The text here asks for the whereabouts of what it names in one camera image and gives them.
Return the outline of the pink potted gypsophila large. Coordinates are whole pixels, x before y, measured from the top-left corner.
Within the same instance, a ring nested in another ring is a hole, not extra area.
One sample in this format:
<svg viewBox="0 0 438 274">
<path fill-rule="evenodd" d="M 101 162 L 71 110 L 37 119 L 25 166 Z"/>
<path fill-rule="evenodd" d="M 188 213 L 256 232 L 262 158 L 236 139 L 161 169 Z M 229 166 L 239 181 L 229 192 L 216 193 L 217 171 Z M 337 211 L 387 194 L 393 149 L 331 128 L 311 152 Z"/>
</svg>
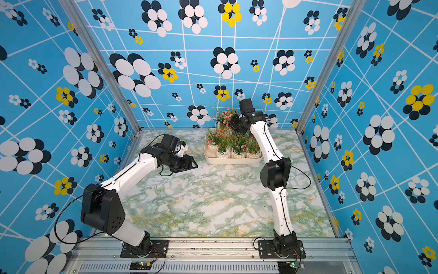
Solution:
<svg viewBox="0 0 438 274">
<path fill-rule="evenodd" d="M 216 110 L 217 113 L 213 117 L 213 121 L 215 122 L 215 128 L 220 131 L 228 132 L 230 130 L 230 121 L 231 118 L 237 114 L 234 108 L 228 107 L 224 111 Z"/>
</svg>

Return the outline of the red potted gypsophila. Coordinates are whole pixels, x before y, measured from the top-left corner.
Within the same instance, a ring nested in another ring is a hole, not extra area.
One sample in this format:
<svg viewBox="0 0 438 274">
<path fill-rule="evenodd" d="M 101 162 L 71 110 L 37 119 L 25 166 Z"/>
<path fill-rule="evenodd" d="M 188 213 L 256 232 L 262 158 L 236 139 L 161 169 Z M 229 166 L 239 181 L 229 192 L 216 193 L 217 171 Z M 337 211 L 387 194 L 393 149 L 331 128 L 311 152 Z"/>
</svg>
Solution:
<svg viewBox="0 0 438 274">
<path fill-rule="evenodd" d="M 231 158 L 231 149 L 229 145 L 229 138 L 223 137 L 217 144 L 217 157 L 221 159 Z"/>
<path fill-rule="evenodd" d="M 231 158 L 242 159 L 246 157 L 247 138 L 241 134 L 233 134 L 230 137 Z"/>
</svg>

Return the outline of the orange potted gypsophila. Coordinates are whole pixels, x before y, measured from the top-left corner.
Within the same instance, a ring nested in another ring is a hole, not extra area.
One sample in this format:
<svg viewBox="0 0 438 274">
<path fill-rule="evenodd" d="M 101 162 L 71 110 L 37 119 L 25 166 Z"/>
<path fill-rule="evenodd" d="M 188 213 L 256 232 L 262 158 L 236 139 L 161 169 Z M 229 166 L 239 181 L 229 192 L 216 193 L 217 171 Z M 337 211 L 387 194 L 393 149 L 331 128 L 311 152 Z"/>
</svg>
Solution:
<svg viewBox="0 0 438 274">
<path fill-rule="evenodd" d="M 246 157 L 249 159 L 258 159 L 262 157 L 260 146 L 255 138 L 249 138 L 247 142 Z"/>
</svg>

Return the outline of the pink potted gypsophila front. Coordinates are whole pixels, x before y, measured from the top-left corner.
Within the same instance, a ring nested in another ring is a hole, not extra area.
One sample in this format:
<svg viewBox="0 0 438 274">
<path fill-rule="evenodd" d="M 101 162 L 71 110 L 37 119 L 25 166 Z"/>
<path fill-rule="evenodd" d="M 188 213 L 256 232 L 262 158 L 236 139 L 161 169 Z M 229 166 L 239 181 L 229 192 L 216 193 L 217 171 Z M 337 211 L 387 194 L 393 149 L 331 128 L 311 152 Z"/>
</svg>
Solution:
<svg viewBox="0 0 438 274">
<path fill-rule="evenodd" d="M 206 132 L 206 148 L 211 157 L 216 157 L 219 148 L 220 137 L 217 135 L 216 129 L 207 129 Z"/>
</svg>

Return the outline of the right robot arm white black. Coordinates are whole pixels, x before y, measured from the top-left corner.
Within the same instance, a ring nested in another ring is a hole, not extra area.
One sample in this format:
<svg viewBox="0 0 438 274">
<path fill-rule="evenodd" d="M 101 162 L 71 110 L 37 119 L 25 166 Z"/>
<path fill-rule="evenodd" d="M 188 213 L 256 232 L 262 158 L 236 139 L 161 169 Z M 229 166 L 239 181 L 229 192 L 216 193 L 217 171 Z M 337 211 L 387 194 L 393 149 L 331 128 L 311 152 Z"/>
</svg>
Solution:
<svg viewBox="0 0 438 274">
<path fill-rule="evenodd" d="M 232 116 L 230 127 L 242 134 L 250 131 L 260 147 L 265 162 L 260 172 L 260 180 L 268 189 L 274 213 L 273 244 L 277 255 L 285 258 L 298 248 L 285 191 L 292 162 L 276 146 L 268 129 L 268 116 L 255 110 L 251 99 L 240 101 L 239 107 L 240 114 Z"/>
</svg>

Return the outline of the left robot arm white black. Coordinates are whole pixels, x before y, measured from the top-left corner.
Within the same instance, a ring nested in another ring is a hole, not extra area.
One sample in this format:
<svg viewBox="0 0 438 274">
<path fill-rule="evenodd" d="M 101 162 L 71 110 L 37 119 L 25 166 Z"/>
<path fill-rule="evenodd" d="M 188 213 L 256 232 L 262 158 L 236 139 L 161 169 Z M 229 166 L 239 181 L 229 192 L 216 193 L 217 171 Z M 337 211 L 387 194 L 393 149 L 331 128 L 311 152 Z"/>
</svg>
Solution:
<svg viewBox="0 0 438 274">
<path fill-rule="evenodd" d="M 102 184 L 89 184 L 83 194 L 81 222 L 123 242 L 129 253 L 140 257 L 152 253 L 151 236 L 126 217 L 126 197 L 158 168 L 168 167 L 172 175 L 197 168 L 194 158 L 186 154 L 184 141 L 170 134 L 159 137 L 160 142 L 144 147 L 122 171 Z"/>
</svg>

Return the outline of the white plastic storage box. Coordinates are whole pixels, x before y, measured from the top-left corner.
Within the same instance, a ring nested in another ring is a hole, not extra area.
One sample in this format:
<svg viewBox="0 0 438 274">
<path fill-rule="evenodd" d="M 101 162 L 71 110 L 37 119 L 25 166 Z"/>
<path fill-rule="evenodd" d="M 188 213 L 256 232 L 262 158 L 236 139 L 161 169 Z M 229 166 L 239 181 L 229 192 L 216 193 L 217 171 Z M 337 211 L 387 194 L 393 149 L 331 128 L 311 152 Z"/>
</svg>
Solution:
<svg viewBox="0 0 438 274">
<path fill-rule="evenodd" d="M 236 134 L 236 133 L 232 133 L 231 130 L 229 130 L 228 132 L 224 132 L 224 131 L 220 131 L 220 130 L 216 129 L 216 131 L 217 131 L 217 135 L 220 137 L 220 139 L 223 137 L 229 138 L 229 145 L 230 145 L 230 137 L 233 134 Z M 245 136 L 247 138 L 247 141 L 246 141 L 246 145 L 247 145 L 248 139 L 252 138 L 252 137 L 249 136 L 248 134 L 243 135 L 243 136 Z M 262 157 L 258 158 L 258 159 L 249 159 L 247 157 L 242 158 L 242 159 L 233 159 L 233 158 L 221 159 L 221 158 L 218 158 L 217 156 L 211 157 L 211 155 L 207 152 L 206 137 L 205 137 L 205 146 L 204 146 L 204 156 L 206 157 L 207 162 L 210 164 L 234 164 L 234 165 L 236 165 L 236 164 L 237 165 L 239 165 L 239 164 L 257 164 L 257 163 L 260 163 L 262 160 Z"/>
</svg>

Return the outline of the left controller board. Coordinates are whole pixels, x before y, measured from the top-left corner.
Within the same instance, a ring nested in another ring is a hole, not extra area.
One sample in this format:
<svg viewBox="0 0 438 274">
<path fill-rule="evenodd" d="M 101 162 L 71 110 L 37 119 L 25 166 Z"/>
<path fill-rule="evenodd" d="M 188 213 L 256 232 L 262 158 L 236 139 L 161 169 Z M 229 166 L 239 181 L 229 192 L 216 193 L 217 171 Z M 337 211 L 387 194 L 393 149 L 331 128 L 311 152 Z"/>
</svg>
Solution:
<svg viewBox="0 0 438 274">
<path fill-rule="evenodd" d="M 132 261 L 130 264 L 130 272 L 149 272 L 153 266 L 151 261 Z"/>
</svg>

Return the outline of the controller board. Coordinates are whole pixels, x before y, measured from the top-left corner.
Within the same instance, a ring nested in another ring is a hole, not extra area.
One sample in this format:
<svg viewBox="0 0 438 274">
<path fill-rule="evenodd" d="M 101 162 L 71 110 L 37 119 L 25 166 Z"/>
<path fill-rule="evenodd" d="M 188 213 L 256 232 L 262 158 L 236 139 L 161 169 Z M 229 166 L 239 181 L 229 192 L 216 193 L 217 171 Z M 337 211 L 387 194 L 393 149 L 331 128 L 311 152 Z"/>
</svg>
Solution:
<svg viewBox="0 0 438 274">
<path fill-rule="evenodd" d="M 132 261 L 130 264 L 130 272 L 149 272 L 153 266 L 151 261 Z"/>
<path fill-rule="evenodd" d="M 278 262 L 279 274 L 295 274 L 296 269 L 289 262 Z"/>
</svg>

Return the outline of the right controller board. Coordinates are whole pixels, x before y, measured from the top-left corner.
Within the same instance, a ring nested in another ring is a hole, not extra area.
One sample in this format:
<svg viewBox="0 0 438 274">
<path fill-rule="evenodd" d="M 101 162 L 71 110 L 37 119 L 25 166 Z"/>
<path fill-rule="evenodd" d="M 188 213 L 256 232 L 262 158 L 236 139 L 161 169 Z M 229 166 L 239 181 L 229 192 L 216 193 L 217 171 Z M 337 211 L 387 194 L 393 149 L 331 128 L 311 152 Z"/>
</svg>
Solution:
<svg viewBox="0 0 438 274">
<path fill-rule="evenodd" d="M 279 274 L 295 274 L 296 269 L 289 262 L 278 262 Z"/>
</svg>

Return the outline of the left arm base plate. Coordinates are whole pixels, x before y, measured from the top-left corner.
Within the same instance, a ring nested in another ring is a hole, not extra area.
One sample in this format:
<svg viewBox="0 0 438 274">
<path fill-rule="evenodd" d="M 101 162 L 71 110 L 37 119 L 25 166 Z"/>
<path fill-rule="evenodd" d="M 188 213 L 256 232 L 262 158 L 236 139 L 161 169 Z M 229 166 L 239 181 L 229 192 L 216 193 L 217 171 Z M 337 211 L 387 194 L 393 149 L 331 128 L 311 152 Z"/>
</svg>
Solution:
<svg viewBox="0 0 438 274">
<path fill-rule="evenodd" d="M 152 239 L 145 251 L 140 251 L 139 247 L 133 247 L 123 243 L 121 258 L 166 258 L 169 250 L 170 241 L 166 239 Z"/>
</svg>

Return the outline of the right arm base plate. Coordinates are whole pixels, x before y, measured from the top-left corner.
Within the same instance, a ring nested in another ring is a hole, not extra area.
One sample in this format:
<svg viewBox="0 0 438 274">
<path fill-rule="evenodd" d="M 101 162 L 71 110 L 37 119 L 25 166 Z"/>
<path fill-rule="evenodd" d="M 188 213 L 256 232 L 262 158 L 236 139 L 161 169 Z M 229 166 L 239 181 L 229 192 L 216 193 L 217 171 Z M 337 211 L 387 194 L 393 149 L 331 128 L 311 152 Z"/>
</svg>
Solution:
<svg viewBox="0 0 438 274">
<path fill-rule="evenodd" d="M 274 243 L 274 240 L 258 240 L 255 244 L 261 259 L 292 259 L 300 260 L 306 258 L 306 252 L 302 241 L 298 240 L 293 244 L 281 247 Z"/>
</svg>

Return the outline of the right aluminium corner post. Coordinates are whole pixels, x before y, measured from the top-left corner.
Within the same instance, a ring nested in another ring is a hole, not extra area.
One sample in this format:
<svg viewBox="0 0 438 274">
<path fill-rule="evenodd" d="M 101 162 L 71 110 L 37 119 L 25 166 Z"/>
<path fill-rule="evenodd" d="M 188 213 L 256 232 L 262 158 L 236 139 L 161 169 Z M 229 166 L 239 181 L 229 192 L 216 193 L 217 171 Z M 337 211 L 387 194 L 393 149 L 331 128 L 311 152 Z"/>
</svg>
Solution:
<svg viewBox="0 0 438 274">
<path fill-rule="evenodd" d="M 346 44 L 346 41 L 348 40 L 358 18 L 360 15 L 360 12 L 362 11 L 366 0 L 355 0 L 352 2 L 352 5 L 349 8 L 348 16 L 346 19 L 346 22 L 344 23 L 344 26 L 342 26 L 341 30 L 339 31 L 334 44 L 325 60 L 324 66 L 321 69 L 321 73 L 319 74 L 317 78 L 317 83 L 315 88 L 310 94 L 310 97 L 306 103 L 306 106 L 303 110 L 303 113 L 300 117 L 298 127 L 296 128 L 296 132 L 299 134 L 301 130 L 304 128 L 306 121 L 309 119 L 313 106 L 320 96 L 325 83 L 327 82 L 333 68 L 335 65 L 335 60 L 339 56 L 340 52 L 343 50 L 344 45 Z"/>
</svg>

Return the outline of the aluminium corner post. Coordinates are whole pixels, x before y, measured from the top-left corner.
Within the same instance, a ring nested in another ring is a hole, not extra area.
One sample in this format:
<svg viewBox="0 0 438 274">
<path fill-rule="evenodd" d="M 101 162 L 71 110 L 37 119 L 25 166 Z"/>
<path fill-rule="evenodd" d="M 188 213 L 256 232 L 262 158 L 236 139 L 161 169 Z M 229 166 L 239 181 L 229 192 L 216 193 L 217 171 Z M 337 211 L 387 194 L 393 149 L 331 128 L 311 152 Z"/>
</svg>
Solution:
<svg viewBox="0 0 438 274">
<path fill-rule="evenodd" d="M 335 65 L 335 60 L 339 56 L 340 52 L 343 50 L 344 45 L 346 44 L 346 41 L 348 40 L 358 18 L 360 15 L 360 12 L 362 11 L 366 0 L 355 0 L 352 2 L 352 5 L 349 8 L 348 16 L 346 19 L 346 22 L 344 23 L 344 26 L 342 26 L 341 30 L 339 31 L 334 44 L 325 60 L 324 66 L 321 69 L 321 73 L 319 74 L 317 78 L 317 83 L 315 88 L 310 94 L 310 97 L 306 103 L 306 106 L 303 110 L 303 113 L 300 117 L 298 127 L 296 128 L 296 132 L 299 134 L 301 130 L 304 128 L 306 121 L 309 119 L 313 106 L 320 96 L 325 83 L 327 82 L 333 68 Z"/>
<path fill-rule="evenodd" d="M 123 113 L 125 114 L 127 120 L 131 123 L 132 128 L 138 134 L 141 131 L 141 126 L 136 119 L 133 111 L 128 107 L 126 98 L 120 89 L 117 81 L 115 80 L 111 70 L 106 64 L 106 60 L 98 48 L 96 39 L 92 36 L 91 31 L 86 26 L 86 22 L 83 16 L 80 15 L 80 10 L 76 6 L 74 1 L 59 1 L 60 5 L 66 12 L 69 19 L 71 19 L 74 27 L 79 33 L 81 41 L 85 45 L 88 53 L 91 55 L 92 59 L 95 61 L 99 71 L 102 74 L 104 81 L 108 84 L 110 92 L 112 92 L 115 100 L 119 104 Z"/>
</svg>

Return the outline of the left aluminium corner post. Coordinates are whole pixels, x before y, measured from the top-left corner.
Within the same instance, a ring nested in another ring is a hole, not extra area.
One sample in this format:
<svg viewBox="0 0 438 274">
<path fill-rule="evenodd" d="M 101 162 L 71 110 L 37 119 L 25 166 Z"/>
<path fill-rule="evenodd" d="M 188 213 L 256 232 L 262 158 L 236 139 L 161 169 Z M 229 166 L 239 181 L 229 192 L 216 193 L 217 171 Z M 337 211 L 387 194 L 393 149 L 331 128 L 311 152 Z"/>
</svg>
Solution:
<svg viewBox="0 0 438 274">
<path fill-rule="evenodd" d="M 59 1 L 60 5 L 66 12 L 69 19 L 71 19 L 74 27 L 79 33 L 81 41 L 85 45 L 88 53 L 91 55 L 92 59 L 95 61 L 99 71 L 102 74 L 104 81 L 108 84 L 110 92 L 112 92 L 115 100 L 119 104 L 123 113 L 125 114 L 127 120 L 131 123 L 132 128 L 138 134 L 141 131 L 141 126 L 136 119 L 133 111 L 128 107 L 126 98 L 120 89 L 117 81 L 115 80 L 111 70 L 106 64 L 106 60 L 98 48 L 96 39 L 92 36 L 91 31 L 86 26 L 86 22 L 83 16 L 80 15 L 80 10 L 76 6 L 74 1 Z"/>
</svg>

